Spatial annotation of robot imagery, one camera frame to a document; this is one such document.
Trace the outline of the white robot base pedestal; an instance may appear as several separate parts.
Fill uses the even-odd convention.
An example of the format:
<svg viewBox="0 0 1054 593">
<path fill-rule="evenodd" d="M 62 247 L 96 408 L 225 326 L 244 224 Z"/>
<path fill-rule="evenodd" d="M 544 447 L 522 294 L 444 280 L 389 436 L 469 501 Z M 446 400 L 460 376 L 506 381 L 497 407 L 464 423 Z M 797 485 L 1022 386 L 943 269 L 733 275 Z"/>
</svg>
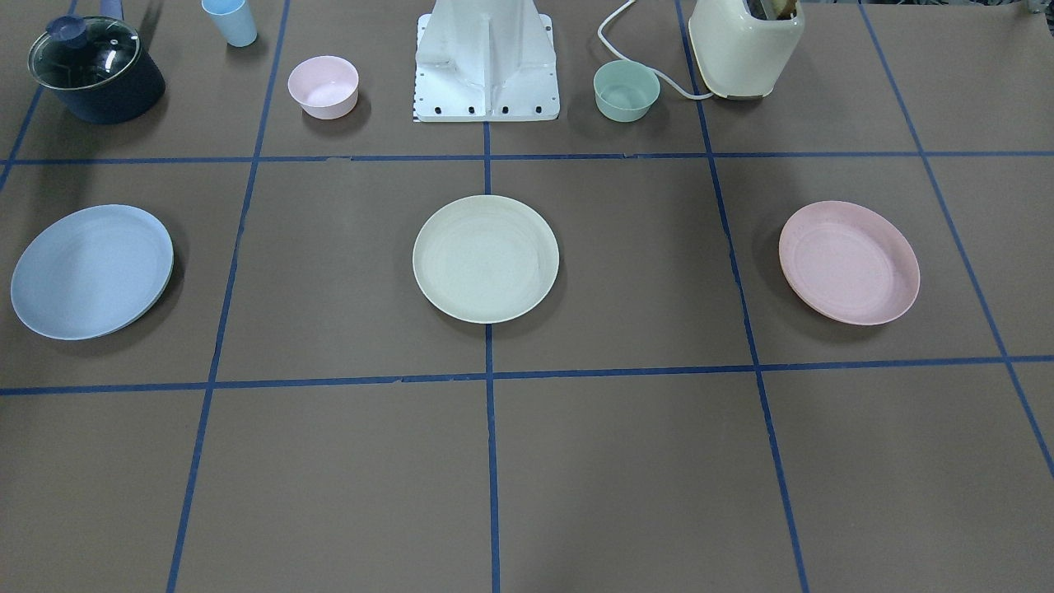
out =
<svg viewBox="0 0 1054 593">
<path fill-rule="evenodd" d="M 560 115 L 553 20 L 534 1 L 436 1 L 415 33 L 418 123 L 534 123 Z"/>
</svg>

